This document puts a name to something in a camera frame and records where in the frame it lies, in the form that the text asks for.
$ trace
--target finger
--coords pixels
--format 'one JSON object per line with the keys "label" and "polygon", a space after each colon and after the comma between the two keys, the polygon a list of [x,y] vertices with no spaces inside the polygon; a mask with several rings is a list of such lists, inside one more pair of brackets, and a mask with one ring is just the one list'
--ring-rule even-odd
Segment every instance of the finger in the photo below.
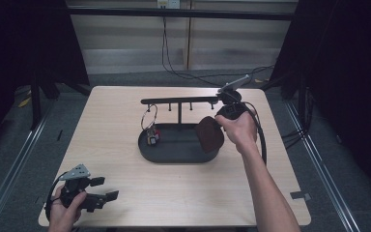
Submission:
{"label": "finger", "polygon": [[77,208],[79,208],[79,206],[81,205],[81,203],[83,203],[84,199],[86,199],[86,191],[82,191],[80,192],[74,199],[73,201],[71,202],[70,206],[69,206],[69,209],[73,210],[73,211],[76,211]]}
{"label": "finger", "polygon": [[55,192],[55,198],[59,198],[60,196],[60,193],[62,192],[62,188],[64,187],[65,185],[61,185],[60,187],[58,187],[56,189],[56,192]]}
{"label": "finger", "polygon": [[222,115],[215,115],[215,119],[224,128],[228,125],[229,120]]}

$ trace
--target black cable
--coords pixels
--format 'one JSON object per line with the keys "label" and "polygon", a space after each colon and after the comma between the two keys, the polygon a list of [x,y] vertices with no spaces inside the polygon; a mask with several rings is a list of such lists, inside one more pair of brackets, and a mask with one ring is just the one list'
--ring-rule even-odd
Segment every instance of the black cable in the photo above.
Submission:
{"label": "black cable", "polygon": [[255,108],[255,106],[254,106],[253,104],[251,104],[250,102],[248,102],[248,101],[240,101],[240,102],[241,102],[241,103],[249,104],[249,105],[250,105],[250,106],[255,110],[255,113],[256,113],[255,117],[256,117],[256,119],[257,119],[257,121],[258,121],[258,126],[261,127],[260,117],[259,117],[259,115],[258,115],[258,111],[257,111],[257,109]]}
{"label": "black cable", "polygon": [[301,139],[302,139],[302,137],[298,137],[293,143],[291,143],[290,145],[286,146],[285,147],[285,150],[290,149],[292,146],[294,146],[296,143],[298,143]]}
{"label": "black cable", "polygon": [[295,136],[295,135],[298,135],[302,132],[302,130],[294,130],[292,132],[289,132],[285,135],[281,135],[281,138],[288,138],[288,137],[292,137],[292,136]]}
{"label": "black cable", "polygon": [[56,199],[52,200],[52,193],[55,190],[56,185],[59,183],[60,177],[65,175],[66,173],[68,173],[68,172],[64,172],[62,175],[60,175],[58,178],[56,178],[55,182],[52,184],[52,187],[50,187],[50,192],[49,192],[49,194],[47,195],[47,198],[46,198],[46,205],[44,206],[44,212],[46,213],[46,218],[47,218],[48,221],[50,221],[50,210],[52,208],[53,201],[59,199],[59,198],[56,198]]}
{"label": "black cable", "polygon": [[296,136],[295,136],[294,138],[291,137],[291,138],[289,138],[289,139],[285,139],[285,140],[283,140],[283,142],[284,142],[284,143],[289,143],[289,142],[292,142],[292,141],[294,141],[294,140],[297,140],[298,137],[302,137],[302,136],[301,136],[301,133],[297,133]]}
{"label": "black cable", "polygon": [[[267,70],[267,69],[273,69],[274,65],[270,65],[270,66],[265,66],[265,67],[257,67],[255,69],[253,69],[251,72],[244,72],[244,73],[230,73],[230,74],[209,74],[209,75],[200,75],[200,76],[196,76],[196,75],[193,75],[193,74],[189,74],[189,73],[184,73],[184,72],[176,72],[174,69],[173,69],[173,66],[171,65],[171,60],[170,60],[170,56],[169,56],[169,50],[168,50],[168,40],[167,40],[167,30],[166,30],[166,18],[164,17],[163,18],[163,43],[162,43],[162,50],[161,50],[161,63],[162,63],[162,66],[164,67],[164,69],[169,72],[169,73],[172,73],[174,75],[176,75],[177,77],[180,77],[182,79],[189,79],[189,80],[192,80],[192,79],[197,79],[197,80],[200,80],[202,82],[205,82],[207,84],[210,84],[210,85],[214,85],[214,86],[218,86],[218,87],[222,87],[222,84],[216,84],[216,83],[213,83],[213,82],[210,82],[210,81],[207,81],[207,80],[204,80],[203,78],[207,78],[207,77],[216,77],[216,76],[234,76],[234,75],[247,75],[249,74],[250,75],[250,79],[247,83],[245,83],[243,86],[249,84],[253,78],[253,75],[255,73],[259,73],[259,72],[262,72],[264,70]],[[168,61],[168,65],[169,65],[169,68],[170,70],[165,66],[164,64],[164,48],[165,48],[165,53],[166,53],[166,56],[167,56],[167,61]]]}

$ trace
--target black handheld controller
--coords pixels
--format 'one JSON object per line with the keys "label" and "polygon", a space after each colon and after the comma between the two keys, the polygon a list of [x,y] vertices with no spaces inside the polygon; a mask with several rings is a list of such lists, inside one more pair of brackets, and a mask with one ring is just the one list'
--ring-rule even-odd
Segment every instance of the black handheld controller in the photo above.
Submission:
{"label": "black handheld controller", "polygon": [[233,102],[222,106],[216,115],[222,115],[227,119],[236,120],[244,112],[246,112],[246,107],[244,107],[243,103]]}
{"label": "black handheld controller", "polygon": [[246,75],[234,82],[227,83],[224,87],[218,90],[218,98],[222,100],[224,106],[222,106],[216,115],[222,115],[227,119],[235,120],[238,119],[244,112],[246,112],[247,107],[243,102],[241,102],[242,96],[236,90],[241,87],[249,79]]}
{"label": "black handheld controller", "polygon": [[[62,188],[59,199],[62,205],[68,208],[73,199],[88,186],[95,187],[104,184],[104,177],[98,177],[89,179],[89,170],[83,165],[79,164],[74,169],[69,172],[62,174],[55,183],[53,183],[49,195],[47,196],[46,206],[44,207],[46,212],[46,217],[50,220],[50,210],[54,199],[51,194],[59,181],[65,181],[65,186]],[[94,212],[95,209],[102,209],[106,202],[113,201],[117,199],[119,191],[108,192],[105,195],[91,194],[87,193],[85,200],[80,204],[80,209],[85,209],[87,212]]]}

